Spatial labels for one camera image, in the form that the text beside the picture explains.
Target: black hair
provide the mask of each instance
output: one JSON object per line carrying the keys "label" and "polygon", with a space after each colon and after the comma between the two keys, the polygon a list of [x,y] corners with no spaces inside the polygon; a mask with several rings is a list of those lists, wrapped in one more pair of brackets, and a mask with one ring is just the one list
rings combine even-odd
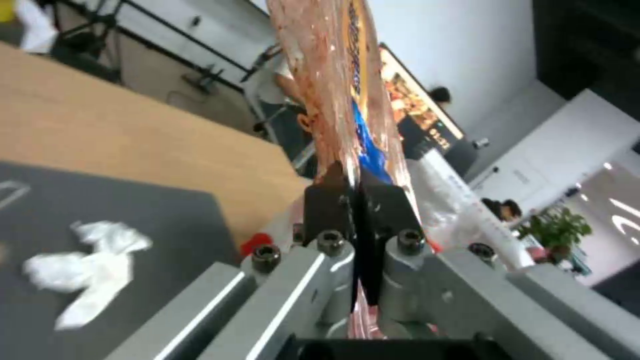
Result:
{"label": "black hair", "polygon": [[521,217],[522,216],[522,210],[520,209],[520,206],[518,206],[518,203],[509,199],[509,200],[505,200],[502,203],[503,206],[507,206],[509,208],[509,210],[511,210],[511,214],[513,214],[514,217]]}
{"label": "black hair", "polygon": [[449,89],[444,86],[438,86],[437,88],[432,89],[429,92],[429,96],[435,102],[451,102],[451,93],[449,93]]}

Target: green leaves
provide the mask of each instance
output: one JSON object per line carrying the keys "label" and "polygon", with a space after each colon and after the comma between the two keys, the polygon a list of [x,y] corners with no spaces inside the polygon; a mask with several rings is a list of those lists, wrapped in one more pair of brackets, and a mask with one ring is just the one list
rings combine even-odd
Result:
{"label": "green leaves", "polygon": [[533,215],[527,225],[518,228],[520,238],[533,235],[546,247],[571,246],[580,243],[581,236],[592,233],[591,227],[582,215],[573,214],[568,208],[560,212],[542,211]]}

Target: tissue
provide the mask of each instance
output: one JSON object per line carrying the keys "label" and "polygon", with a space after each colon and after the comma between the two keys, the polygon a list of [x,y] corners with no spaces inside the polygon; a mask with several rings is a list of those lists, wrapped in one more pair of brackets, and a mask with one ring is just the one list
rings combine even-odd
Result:
{"label": "tissue", "polygon": [[98,316],[131,281],[131,252],[152,246],[151,239],[120,222],[76,222],[71,228],[82,243],[93,245],[93,254],[39,254],[24,263],[25,274],[40,289],[85,289],[58,317],[56,330],[77,329]]}

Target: television screen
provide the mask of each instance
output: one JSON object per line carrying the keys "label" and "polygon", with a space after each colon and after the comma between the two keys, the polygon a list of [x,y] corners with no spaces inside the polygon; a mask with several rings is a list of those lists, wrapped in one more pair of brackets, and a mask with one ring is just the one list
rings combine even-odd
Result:
{"label": "television screen", "polygon": [[389,92],[405,156],[419,158],[434,147],[446,154],[464,137],[462,130],[384,44],[380,45],[380,56],[381,76]]}

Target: wooden table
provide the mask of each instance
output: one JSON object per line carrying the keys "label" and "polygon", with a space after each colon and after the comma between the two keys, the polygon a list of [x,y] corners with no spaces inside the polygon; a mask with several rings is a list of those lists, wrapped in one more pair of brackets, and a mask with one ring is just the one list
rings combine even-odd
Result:
{"label": "wooden table", "polygon": [[4,44],[0,160],[209,192],[236,244],[307,185],[278,146]]}

